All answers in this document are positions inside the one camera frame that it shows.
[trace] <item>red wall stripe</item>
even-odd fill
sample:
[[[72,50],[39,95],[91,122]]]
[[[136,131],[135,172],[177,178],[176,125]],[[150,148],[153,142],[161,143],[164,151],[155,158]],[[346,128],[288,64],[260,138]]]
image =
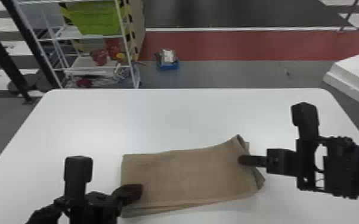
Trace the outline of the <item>red wall stripe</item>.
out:
[[[341,60],[359,54],[359,30],[148,32],[140,60],[161,48],[180,60]]]

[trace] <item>shelf rack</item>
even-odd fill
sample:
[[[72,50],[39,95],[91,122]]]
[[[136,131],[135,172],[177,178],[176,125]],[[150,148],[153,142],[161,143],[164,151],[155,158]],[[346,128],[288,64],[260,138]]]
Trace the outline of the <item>shelf rack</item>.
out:
[[[69,2],[103,2],[113,1],[115,2],[115,8],[120,24],[120,34],[117,35],[83,35],[78,27],[70,24],[62,24],[59,26],[52,26],[49,22],[50,15],[40,9],[41,14],[39,15],[39,22],[45,26],[46,32],[42,36],[38,36],[34,32],[34,28],[31,26],[29,19],[22,7],[28,5],[40,5],[40,4],[58,4],[58,3],[69,3]],[[24,21],[25,25],[31,31],[32,36],[35,38],[38,48],[50,69],[53,72],[53,76],[56,79],[57,84],[60,88],[66,88],[64,82],[67,79],[74,80],[75,76],[114,76],[115,72],[119,69],[128,69],[132,79],[132,85],[134,88],[139,88],[140,84],[140,71],[137,68],[137,48],[136,45],[132,46],[134,33],[131,29],[131,22],[128,10],[128,0],[14,0],[14,4],[20,17]],[[122,15],[121,9],[124,7],[124,16]],[[117,61],[111,60],[107,57],[107,63],[103,66],[96,66],[92,57],[86,52],[80,52],[75,47],[76,41],[96,41],[97,44],[104,44],[105,39],[120,39],[123,42],[123,49],[125,50],[127,62],[123,65]],[[71,45],[73,52],[66,52],[63,50],[62,45],[68,43]],[[44,45],[49,44],[54,47],[53,54],[57,55],[57,62],[52,62],[44,50]],[[64,79],[62,80],[57,75],[58,72],[64,73]]]

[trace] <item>metal shelf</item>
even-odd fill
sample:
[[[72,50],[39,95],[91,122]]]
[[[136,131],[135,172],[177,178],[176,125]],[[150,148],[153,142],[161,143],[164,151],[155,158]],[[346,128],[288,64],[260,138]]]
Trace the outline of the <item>metal shelf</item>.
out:
[[[135,62],[132,61],[134,58],[134,51],[136,49],[129,47],[129,42],[134,39],[131,35],[131,26],[129,21],[129,12],[127,12],[126,5],[127,1],[125,0],[14,0],[17,5],[17,9],[20,13],[20,16],[26,23],[26,26],[32,32],[32,36],[36,39],[41,54],[43,55],[45,61],[49,65],[50,69],[54,74],[62,73],[65,74],[66,80],[72,79],[78,75],[94,75],[94,76],[105,76],[106,79],[109,79],[108,76],[117,76],[121,71],[127,71],[130,74],[130,82],[133,84],[134,88],[139,87],[140,83],[140,71],[136,69]],[[113,1],[115,3],[115,9],[117,10],[117,16],[120,23],[120,29],[116,35],[83,35],[77,26],[68,25],[64,23],[64,20],[55,19],[53,16],[55,14],[45,13],[48,12],[47,9],[39,9],[39,18],[38,21],[30,23],[27,20],[27,17],[24,11],[21,9],[25,8],[27,11],[30,6],[33,4],[49,4],[49,3],[61,3],[61,2],[101,2],[101,1]],[[41,5],[34,5],[33,8],[39,8]],[[41,34],[36,34],[33,31],[32,25],[36,29],[45,29],[42,30]],[[123,46],[119,44],[121,51],[126,55],[125,65],[119,64],[115,60],[111,60],[110,57],[107,57],[107,63],[103,66],[97,66],[92,57],[89,56],[89,53],[97,49],[105,49],[106,42],[101,39],[117,39],[120,38],[120,42],[123,43]],[[53,61],[50,58],[46,57],[45,50],[43,45],[47,45],[49,48],[54,49]]]
[[[123,35],[83,35],[76,26],[63,26],[55,33],[55,40],[75,40],[75,39],[102,39],[102,38],[123,38]],[[39,41],[53,41],[53,38],[40,38]]]
[[[19,5],[33,5],[33,4],[50,4],[50,3],[65,3],[65,2],[101,2],[111,0],[18,0]]]
[[[117,61],[111,60],[107,57],[107,64],[104,66],[96,66],[95,62],[91,57],[78,57],[75,59],[74,63],[70,68],[61,68],[56,70],[96,70],[96,71],[103,71],[103,70],[113,70],[118,69],[119,67],[128,68],[129,66],[121,66]]]

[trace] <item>black pole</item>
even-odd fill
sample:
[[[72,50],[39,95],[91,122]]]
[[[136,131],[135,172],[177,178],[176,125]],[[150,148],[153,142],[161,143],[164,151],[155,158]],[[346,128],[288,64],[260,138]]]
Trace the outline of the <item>black pole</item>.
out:
[[[20,70],[8,55],[7,51],[0,43],[0,66],[4,69],[7,76],[11,79],[13,84],[17,87],[18,91],[25,98],[26,102],[32,102],[32,98],[29,96],[27,89],[28,83],[26,82],[24,76],[21,74]]]
[[[30,51],[32,51],[33,56],[35,57],[36,61],[39,64],[39,67],[43,71],[47,81],[49,81],[50,85],[54,88],[59,88],[57,82],[54,79],[53,73],[46,63],[44,57],[40,52],[38,44],[36,43],[35,38],[32,36],[30,30],[26,27],[24,22],[22,21],[20,14],[18,13],[13,0],[1,0],[4,7],[7,9],[8,13],[10,14],[11,18],[14,20],[18,30],[20,31],[22,37],[24,38],[25,42],[28,44]]]
[[[351,18],[352,14],[355,12],[356,7],[358,6],[359,0],[355,0],[352,4],[351,11],[348,13],[348,15],[345,18],[345,21],[349,23],[349,19]],[[344,28],[346,26],[346,23],[339,29],[339,32],[343,32]]]

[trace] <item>towel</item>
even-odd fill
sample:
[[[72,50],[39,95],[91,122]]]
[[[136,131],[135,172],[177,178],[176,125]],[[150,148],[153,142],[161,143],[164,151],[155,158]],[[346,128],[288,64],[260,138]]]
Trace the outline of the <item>towel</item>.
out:
[[[236,200],[256,193],[264,177],[238,164],[249,154],[240,135],[207,148],[123,156],[121,184],[143,185],[141,199],[123,208],[122,217],[142,216]]]

